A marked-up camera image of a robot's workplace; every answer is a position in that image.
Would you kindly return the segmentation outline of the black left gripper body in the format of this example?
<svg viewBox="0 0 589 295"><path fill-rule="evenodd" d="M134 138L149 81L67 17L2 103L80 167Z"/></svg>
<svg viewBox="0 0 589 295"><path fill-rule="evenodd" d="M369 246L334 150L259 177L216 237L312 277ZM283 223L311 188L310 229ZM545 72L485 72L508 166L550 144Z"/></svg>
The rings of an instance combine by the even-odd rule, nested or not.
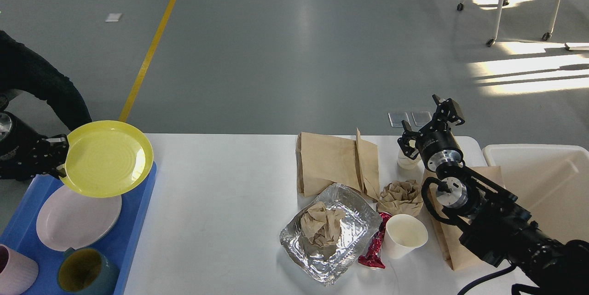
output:
<svg viewBox="0 0 589 295"><path fill-rule="evenodd" d="M40 135L12 113L0 114L0 175L1 179L26 180L38 174L49 174L44 163L49 147Z"/></svg>

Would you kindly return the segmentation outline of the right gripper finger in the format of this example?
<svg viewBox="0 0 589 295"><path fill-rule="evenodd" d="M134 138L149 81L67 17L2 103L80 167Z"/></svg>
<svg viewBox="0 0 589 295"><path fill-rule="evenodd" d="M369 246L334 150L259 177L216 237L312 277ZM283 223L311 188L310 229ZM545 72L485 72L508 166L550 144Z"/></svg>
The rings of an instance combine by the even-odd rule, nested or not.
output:
<svg viewBox="0 0 589 295"><path fill-rule="evenodd" d="M458 127L465 123L463 112L459 103L452 98L440 98L433 94L436 110L428 123L431 132L450 131L452 127Z"/></svg>
<svg viewBox="0 0 589 295"><path fill-rule="evenodd" d="M420 154L417 148L410 145L410 142L415 141L416 143L416 140L419 139L422 134L419 131L413 131L408 121L402 120L400 123L403 127L403 134L398 139L400 152L402 152L405 157L415 161Z"/></svg>

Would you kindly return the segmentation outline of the brown paper bag under arm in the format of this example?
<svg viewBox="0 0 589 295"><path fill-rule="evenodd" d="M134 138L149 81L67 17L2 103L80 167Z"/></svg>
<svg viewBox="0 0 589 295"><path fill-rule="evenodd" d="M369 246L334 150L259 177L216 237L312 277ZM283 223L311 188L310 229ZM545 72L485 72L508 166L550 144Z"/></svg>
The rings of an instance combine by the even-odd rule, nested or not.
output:
<svg viewBox="0 0 589 295"><path fill-rule="evenodd" d="M505 188L500 166L472 167L472 169ZM481 259L459 242L462 231L457 226L443 224L434 217L431 219L444 261L452 270L458 271L483 264Z"/></svg>

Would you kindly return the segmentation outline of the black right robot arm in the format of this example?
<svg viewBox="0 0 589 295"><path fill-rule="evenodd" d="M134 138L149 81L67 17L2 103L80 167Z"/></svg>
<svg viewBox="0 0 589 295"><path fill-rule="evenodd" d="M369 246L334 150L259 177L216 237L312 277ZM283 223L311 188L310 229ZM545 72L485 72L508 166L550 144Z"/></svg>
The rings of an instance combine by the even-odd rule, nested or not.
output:
<svg viewBox="0 0 589 295"><path fill-rule="evenodd" d="M451 98L433 95L436 110L421 129L414 131L403 120L398 139L401 152L411 160L421 157L434 173L421 186L421 197L436 221L456 226L459 242L478 259L509 267L470 282L464 295L481 283L520 269L533 285L515 283L511 293L520 295L586 295L589 290L588 243L571 240L562 244L546 236L530 211L517 204L517 196L467 167L451 126L464 124L462 110Z"/></svg>

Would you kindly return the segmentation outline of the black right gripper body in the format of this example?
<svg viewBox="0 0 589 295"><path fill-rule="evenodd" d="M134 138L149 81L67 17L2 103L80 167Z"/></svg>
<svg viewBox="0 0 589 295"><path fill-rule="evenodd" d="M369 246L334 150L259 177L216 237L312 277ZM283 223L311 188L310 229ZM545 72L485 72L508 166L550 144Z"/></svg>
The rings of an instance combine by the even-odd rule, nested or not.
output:
<svg viewBox="0 0 589 295"><path fill-rule="evenodd" d="M463 152L450 131L423 133L415 140L415 148L426 169L433 173L444 163L463 162Z"/></svg>

